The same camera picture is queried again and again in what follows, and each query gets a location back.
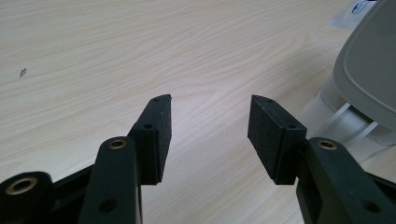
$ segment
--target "wood grain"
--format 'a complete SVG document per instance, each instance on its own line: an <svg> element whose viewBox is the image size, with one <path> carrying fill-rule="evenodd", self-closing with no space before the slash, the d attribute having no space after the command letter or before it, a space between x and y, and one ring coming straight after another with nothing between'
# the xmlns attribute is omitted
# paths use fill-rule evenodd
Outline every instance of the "wood grain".
<svg viewBox="0 0 396 224"><path fill-rule="evenodd" d="M2 1L0 178L72 174L170 93L173 139L163 182L143 187L145 223L302 223L295 187L273 185L247 139L249 99L300 113L351 33L327 24L347 6ZM380 159L365 168L396 180Z"/></svg>

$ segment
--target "light wood surface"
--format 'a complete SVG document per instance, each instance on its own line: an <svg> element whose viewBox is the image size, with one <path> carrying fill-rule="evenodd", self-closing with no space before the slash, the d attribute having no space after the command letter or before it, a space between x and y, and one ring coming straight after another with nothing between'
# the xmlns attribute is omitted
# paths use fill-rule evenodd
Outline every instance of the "light wood surface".
<svg viewBox="0 0 396 224"><path fill-rule="evenodd" d="M0 2L0 180L54 181L128 133L150 98L173 97L163 182L145 223L302 223L247 139L251 94L293 115L332 73L349 1ZM363 167L396 181L395 150Z"/></svg>

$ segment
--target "small mark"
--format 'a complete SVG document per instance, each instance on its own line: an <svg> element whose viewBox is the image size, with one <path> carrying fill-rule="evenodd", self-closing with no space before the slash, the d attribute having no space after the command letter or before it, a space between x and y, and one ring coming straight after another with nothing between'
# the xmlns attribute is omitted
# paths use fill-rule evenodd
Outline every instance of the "small mark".
<svg viewBox="0 0 396 224"><path fill-rule="evenodd" d="M24 77L24 75L26 75L26 71L27 71L27 69L26 69L26 68L23 68L23 69L21 70L20 77Z"/></svg>

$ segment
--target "screw hole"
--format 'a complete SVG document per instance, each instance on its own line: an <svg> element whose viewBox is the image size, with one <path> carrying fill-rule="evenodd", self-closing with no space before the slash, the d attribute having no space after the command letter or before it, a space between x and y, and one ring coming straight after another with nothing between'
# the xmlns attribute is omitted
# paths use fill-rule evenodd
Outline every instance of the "screw hole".
<svg viewBox="0 0 396 224"><path fill-rule="evenodd" d="M114 209L116 209L118 203L119 202L115 199L107 199L107 200L103 201L102 203L100 203L99 211L101 213L112 212Z"/></svg>
<svg viewBox="0 0 396 224"><path fill-rule="evenodd" d="M362 200L361 205L363 206L364 209L371 213L380 213L381 208L376 204L368 200Z"/></svg>
<svg viewBox="0 0 396 224"><path fill-rule="evenodd" d="M125 146L126 146L126 141L121 139L114 140L108 144L108 147L110 149L119 149Z"/></svg>
<svg viewBox="0 0 396 224"><path fill-rule="evenodd" d="M320 147L323 147L323 148L326 148L326 149L337 149L337 146L334 143L329 142L329 141L319 141L318 145Z"/></svg>
<svg viewBox="0 0 396 224"><path fill-rule="evenodd" d="M19 179L8 186L6 194L18 195L32 189L37 184L37 178L33 176Z"/></svg>

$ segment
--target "container lid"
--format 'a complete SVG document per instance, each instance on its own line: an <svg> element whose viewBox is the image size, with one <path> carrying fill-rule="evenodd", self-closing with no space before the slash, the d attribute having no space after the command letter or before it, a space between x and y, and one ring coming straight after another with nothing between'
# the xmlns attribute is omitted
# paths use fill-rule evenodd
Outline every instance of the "container lid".
<svg viewBox="0 0 396 224"><path fill-rule="evenodd" d="M396 131L396 1L378 1L335 62L335 85L346 100Z"/></svg>

